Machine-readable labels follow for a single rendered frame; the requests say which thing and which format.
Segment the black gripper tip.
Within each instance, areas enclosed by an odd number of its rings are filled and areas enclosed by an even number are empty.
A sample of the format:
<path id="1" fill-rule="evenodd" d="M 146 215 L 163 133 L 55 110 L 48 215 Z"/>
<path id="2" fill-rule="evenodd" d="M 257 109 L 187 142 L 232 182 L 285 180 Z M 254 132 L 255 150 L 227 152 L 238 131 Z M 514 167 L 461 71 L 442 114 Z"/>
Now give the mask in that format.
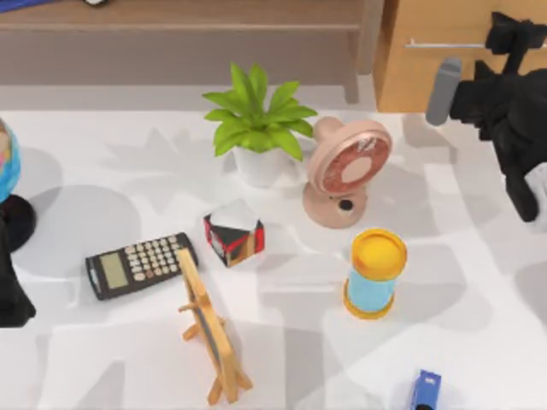
<path id="1" fill-rule="evenodd" d="M 16 276 L 7 231 L 0 218 L 0 329 L 21 328 L 36 312 Z"/>

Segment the black and red note cube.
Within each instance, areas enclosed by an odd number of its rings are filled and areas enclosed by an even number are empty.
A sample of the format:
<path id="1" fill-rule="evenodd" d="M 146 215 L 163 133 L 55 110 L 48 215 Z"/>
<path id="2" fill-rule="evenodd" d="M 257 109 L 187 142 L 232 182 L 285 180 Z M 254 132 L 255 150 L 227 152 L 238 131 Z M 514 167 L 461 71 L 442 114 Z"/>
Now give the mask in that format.
<path id="1" fill-rule="evenodd" d="M 265 249 L 262 221 L 243 200 L 219 206 L 203 217 L 207 242 L 225 267 L 233 267 Z"/>

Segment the blue globe on black stand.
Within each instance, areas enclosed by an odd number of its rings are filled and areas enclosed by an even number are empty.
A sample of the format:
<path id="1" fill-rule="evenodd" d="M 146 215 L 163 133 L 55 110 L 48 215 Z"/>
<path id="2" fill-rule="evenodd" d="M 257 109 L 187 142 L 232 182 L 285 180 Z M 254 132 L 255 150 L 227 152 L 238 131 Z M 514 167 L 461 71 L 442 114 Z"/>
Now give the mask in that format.
<path id="1" fill-rule="evenodd" d="M 30 239 L 37 224 L 32 204 L 14 193 L 20 177 L 20 145 L 0 118 L 0 234 L 5 236 L 10 252 L 17 251 Z"/>

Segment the blue box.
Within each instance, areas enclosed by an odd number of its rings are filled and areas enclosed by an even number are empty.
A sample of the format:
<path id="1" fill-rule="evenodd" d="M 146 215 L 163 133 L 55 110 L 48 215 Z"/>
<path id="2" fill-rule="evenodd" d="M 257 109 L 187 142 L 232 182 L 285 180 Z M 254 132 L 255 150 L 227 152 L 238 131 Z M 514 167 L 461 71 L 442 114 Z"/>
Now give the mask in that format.
<path id="1" fill-rule="evenodd" d="M 414 381 L 406 410 L 437 410 L 442 377 L 421 369 Z"/>

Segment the wooden open shelf unit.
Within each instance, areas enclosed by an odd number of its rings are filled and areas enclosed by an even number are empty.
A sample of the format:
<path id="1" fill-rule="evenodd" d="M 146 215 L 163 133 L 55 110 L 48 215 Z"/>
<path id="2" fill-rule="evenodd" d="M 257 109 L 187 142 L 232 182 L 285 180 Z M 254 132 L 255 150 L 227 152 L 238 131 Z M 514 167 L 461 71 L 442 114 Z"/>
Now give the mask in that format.
<path id="1" fill-rule="evenodd" d="M 352 69 L 344 85 L 357 103 L 357 77 L 372 71 L 385 0 L 84 0 L 0 13 L 0 30 L 317 31 L 348 36 Z"/>

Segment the wooden cupboard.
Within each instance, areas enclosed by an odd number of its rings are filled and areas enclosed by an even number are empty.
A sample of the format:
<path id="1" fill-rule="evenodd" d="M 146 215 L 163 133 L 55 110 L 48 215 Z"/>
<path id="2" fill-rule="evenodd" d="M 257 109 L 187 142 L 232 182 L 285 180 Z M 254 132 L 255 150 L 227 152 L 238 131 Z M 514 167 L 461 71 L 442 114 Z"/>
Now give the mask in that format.
<path id="1" fill-rule="evenodd" d="M 421 43 L 484 44 L 491 13 L 547 24 L 547 0 L 385 0 L 373 65 L 377 109 L 381 113 L 422 113 L 435 75 L 447 57 L 462 60 L 462 77 L 473 77 L 474 63 L 500 72 L 505 56 L 486 49 L 407 49 Z"/>

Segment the green plant in white pot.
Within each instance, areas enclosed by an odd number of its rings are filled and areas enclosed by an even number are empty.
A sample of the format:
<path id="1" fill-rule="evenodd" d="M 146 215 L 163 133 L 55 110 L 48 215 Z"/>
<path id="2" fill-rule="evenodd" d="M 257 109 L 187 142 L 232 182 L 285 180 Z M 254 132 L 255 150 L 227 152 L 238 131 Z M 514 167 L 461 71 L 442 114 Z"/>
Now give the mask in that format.
<path id="1" fill-rule="evenodd" d="M 226 91 L 203 93 L 203 98 L 215 106 L 204 115 L 206 121 L 216 124 L 214 155 L 233 154 L 245 182 L 269 187 L 288 161 L 303 160 L 297 137 L 313 137 L 309 120 L 318 113 L 296 98 L 297 80 L 276 86 L 268 97 L 268 75 L 257 63 L 247 71 L 231 63 L 230 80 L 231 88 Z"/>

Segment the yellow and blue hourglass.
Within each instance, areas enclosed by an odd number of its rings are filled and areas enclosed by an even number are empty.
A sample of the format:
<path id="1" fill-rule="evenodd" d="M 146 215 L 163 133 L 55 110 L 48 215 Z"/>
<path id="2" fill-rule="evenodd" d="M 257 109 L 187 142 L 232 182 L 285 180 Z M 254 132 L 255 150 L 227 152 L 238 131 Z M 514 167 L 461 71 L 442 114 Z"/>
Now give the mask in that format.
<path id="1" fill-rule="evenodd" d="M 407 246 L 395 233 L 373 228 L 358 234 L 350 246 L 350 274 L 343 287 L 346 309 L 358 319 L 385 316 L 407 259 Z"/>

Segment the wooden framed blackboard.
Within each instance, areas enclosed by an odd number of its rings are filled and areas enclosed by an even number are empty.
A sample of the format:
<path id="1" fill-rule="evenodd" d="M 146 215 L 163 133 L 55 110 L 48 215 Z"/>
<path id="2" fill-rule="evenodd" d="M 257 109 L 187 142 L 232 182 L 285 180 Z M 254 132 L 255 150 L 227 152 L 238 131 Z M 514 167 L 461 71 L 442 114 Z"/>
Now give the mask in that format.
<path id="1" fill-rule="evenodd" d="M 222 395 L 229 403 L 234 403 L 238 401 L 239 391 L 252 389 L 253 383 L 244 372 L 226 333 L 226 321 L 217 315 L 211 303 L 191 252 L 181 249 L 177 256 L 188 296 L 188 303 L 178 311 L 190 311 L 194 318 L 194 324 L 183 333 L 183 339 L 189 341 L 199 336 L 207 348 L 216 374 L 208 395 L 209 405 L 217 404 Z"/>

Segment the blue object on shelf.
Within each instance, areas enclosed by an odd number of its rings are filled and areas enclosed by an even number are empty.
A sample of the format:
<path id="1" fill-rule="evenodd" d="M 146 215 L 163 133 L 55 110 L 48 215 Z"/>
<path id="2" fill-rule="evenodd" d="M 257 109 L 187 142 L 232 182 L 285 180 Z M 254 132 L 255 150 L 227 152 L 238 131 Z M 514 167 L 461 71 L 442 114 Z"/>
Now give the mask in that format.
<path id="1" fill-rule="evenodd" d="M 0 13 L 52 3 L 55 0 L 0 0 Z"/>

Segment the black calculator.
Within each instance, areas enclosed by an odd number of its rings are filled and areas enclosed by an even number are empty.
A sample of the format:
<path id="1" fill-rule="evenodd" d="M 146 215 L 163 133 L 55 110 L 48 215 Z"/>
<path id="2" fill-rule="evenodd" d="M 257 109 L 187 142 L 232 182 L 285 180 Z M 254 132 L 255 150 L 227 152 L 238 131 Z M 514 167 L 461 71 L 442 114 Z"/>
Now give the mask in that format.
<path id="1" fill-rule="evenodd" d="M 144 290 L 182 273 L 178 252 L 186 249 L 198 263 L 184 232 L 111 250 L 85 259 L 85 269 L 100 301 Z"/>

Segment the pink desk fan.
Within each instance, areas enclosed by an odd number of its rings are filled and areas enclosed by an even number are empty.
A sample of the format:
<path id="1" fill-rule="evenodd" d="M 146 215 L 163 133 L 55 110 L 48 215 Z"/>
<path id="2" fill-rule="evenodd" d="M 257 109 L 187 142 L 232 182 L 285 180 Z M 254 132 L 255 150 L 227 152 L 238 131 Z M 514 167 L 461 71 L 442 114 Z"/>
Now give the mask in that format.
<path id="1" fill-rule="evenodd" d="M 314 125 L 317 142 L 303 188 L 303 208 L 318 225 L 354 225 L 367 206 L 366 185 L 386 164 L 391 136 L 374 120 L 343 123 L 326 116 Z"/>

